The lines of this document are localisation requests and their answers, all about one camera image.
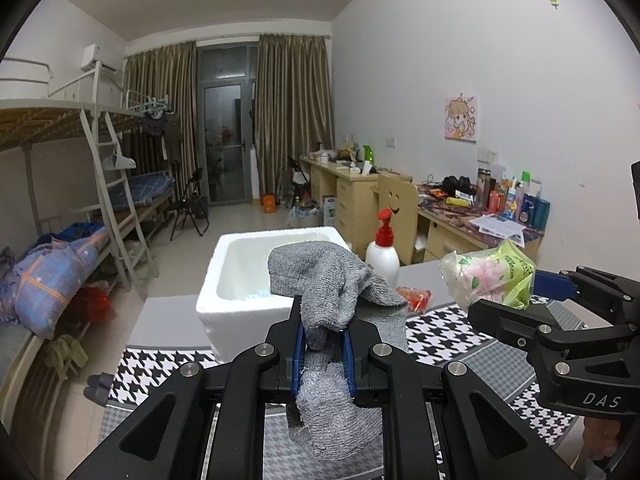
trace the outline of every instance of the poster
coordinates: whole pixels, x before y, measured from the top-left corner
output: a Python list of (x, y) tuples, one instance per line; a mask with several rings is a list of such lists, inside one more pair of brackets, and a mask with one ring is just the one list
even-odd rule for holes
[(478, 140), (478, 104), (475, 97), (447, 99), (447, 117), (444, 136), (446, 139)]

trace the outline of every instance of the glass door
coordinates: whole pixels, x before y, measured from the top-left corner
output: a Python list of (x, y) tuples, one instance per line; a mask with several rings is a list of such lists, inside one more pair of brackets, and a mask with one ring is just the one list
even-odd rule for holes
[(208, 48), (198, 56), (198, 159), (211, 205), (250, 202), (254, 46)]

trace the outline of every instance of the brown curtain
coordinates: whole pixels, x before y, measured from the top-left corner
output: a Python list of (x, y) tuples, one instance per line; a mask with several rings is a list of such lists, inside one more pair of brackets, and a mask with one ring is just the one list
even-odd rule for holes
[[(178, 192), (196, 169), (196, 44), (194, 41), (172, 44), (127, 57), (124, 88), (151, 97), (169, 97), (172, 111), (180, 115), (182, 131), (180, 168), (174, 168)], [(132, 132), (124, 142), (127, 156), (136, 161), (135, 174), (151, 173), (167, 168), (157, 137), (142, 130)]]
[(260, 194), (274, 194), (287, 157), (334, 144), (324, 38), (266, 34), (258, 43), (255, 139)]

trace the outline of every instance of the black and white rug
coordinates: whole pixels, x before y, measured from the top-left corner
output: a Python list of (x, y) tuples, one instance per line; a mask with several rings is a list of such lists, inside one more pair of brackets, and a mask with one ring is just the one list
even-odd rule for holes
[[(546, 304), (565, 330), (579, 330), (583, 323), (561, 303), (534, 298)], [(409, 352), (417, 361), (442, 366), (452, 359), (465, 362), (550, 446), (557, 447), (576, 417), (538, 406), (538, 384), (526, 354), (475, 332), (466, 315), (451, 304), (428, 311), (406, 322)], [(114, 377), (104, 414), (100, 439), (104, 439), (153, 389), (185, 362), (215, 366), (210, 348), (142, 348), (127, 346)], [(283, 413), (273, 413), (265, 422), (264, 471), (268, 480), (328, 480), (373, 478), (382, 468), (382, 440), (373, 442), (358, 456), (340, 463), (325, 464), (310, 459), (288, 437)], [(438, 463), (442, 457), (438, 452)]]

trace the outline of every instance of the metal ladder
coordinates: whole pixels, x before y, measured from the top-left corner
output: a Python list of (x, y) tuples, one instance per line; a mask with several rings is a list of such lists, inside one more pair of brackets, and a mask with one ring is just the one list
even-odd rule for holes
[[(120, 279), (122, 281), (122, 285), (124, 286), (125, 290), (130, 290), (129, 280), (127, 279), (127, 275), (125, 273), (126, 268), (131, 278), (133, 287), (136, 289), (136, 292), (138, 293), (140, 298), (144, 300), (146, 299), (146, 294), (142, 287), (142, 284), (140, 283), (140, 278), (136, 274), (136, 265), (144, 257), (146, 264), (151, 270), (151, 273), (156, 278), (159, 275), (158, 266), (156, 266), (156, 263), (151, 256), (149, 247), (146, 244), (145, 235), (142, 232), (142, 227), (140, 227), (140, 220), (138, 219), (138, 213), (136, 212), (136, 207), (134, 206), (133, 199), (131, 197), (131, 190), (129, 189), (129, 179), (127, 178), (126, 170), (115, 170), (119, 172), (120, 177), (109, 183), (107, 183), (104, 177), (102, 161), (100, 160), (100, 147), (113, 146), (115, 148), (115, 153), (120, 156), (122, 156), (122, 149), (120, 147), (120, 139), (118, 138), (118, 135), (113, 127), (113, 123), (111, 122), (111, 117), (108, 112), (104, 113), (104, 121), (107, 125), (107, 130), (109, 132), (111, 140), (108, 142), (99, 142), (98, 132), (100, 115), (101, 112), (94, 112), (94, 120), (92, 124), (93, 127), (91, 127), (89, 126), (89, 120), (87, 118), (86, 111), (84, 109), (80, 110), (80, 121), (82, 123), (82, 129), (84, 130), (86, 140), (89, 143), (89, 148), (91, 149), (91, 154), (94, 159), (95, 177), (98, 188), (100, 209), (102, 211), (102, 221), (104, 222), (104, 225), (107, 228), (107, 232), (109, 234), (111, 254), (114, 257), (116, 268), (118, 270), (118, 275), (120, 276)], [(118, 184), (122, 184), (124, 186), (125, 195), (127, 196), (127, 203), (129, 205), (129, 215), (121, 222), (118, 222), (116, 220), (115, 213), (113, 211), (113, 205), (111, 204), (111, 199), (109, 196), (109, 190), (112, 187), (117, 186)], [(140, 240), (140, 252), (133, 256), (133, 258), (129, 255), (129, 252), (124, 245), (122, 234), (120, 233), (120, 230), (130, 221), (134, 222), (136, 226), (136, 232), (138, 233), (138, 238)]]

